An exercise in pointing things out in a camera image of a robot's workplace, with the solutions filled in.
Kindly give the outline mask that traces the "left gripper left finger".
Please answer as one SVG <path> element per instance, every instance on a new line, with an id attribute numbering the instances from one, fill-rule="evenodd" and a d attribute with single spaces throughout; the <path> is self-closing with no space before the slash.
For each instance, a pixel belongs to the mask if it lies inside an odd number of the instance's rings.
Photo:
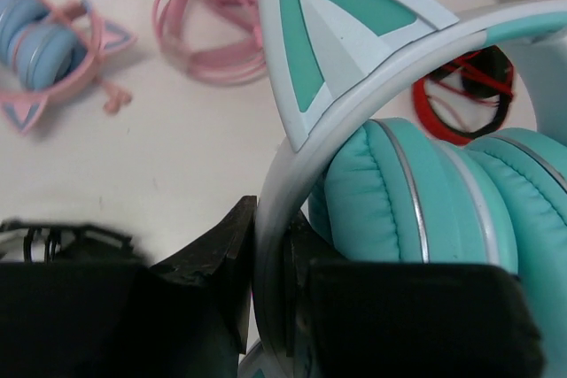
<path id="1" fill-rule="evenodd" d="M 3 263 L 4 377 L 234 377 L 245 353 L 257 200 L 147 261 Z"/>

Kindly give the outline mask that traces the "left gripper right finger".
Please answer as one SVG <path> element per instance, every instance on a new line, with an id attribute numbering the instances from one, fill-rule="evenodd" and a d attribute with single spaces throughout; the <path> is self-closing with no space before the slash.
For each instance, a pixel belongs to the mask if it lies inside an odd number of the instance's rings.
<path id="1" fill-rule="evenodd" d="M 518 279 L 497 266 L 343 258 L 299 215 L 283 243 L 284 354 L 297 377 L 540 377 Z"/>

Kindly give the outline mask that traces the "teal cat ear headphones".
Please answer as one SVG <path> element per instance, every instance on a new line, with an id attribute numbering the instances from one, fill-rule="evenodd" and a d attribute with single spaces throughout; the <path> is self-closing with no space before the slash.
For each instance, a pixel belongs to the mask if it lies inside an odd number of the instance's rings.
<path id="1" fill-rule="evenodd" d="M 260 194 L 252 295 L 260 341 L 240 375 L 297 377 L 284 354 L 284 240 L 299 215 L 343 258 L 486 265 L 514 275 L 540 377 L 566 374 L 566 3 L 454 14 L 435 0 L 258 0 L 286 136 Z M 463 146 L 375 113 L 464 53 L 496 46 L 537 127 Z"/>

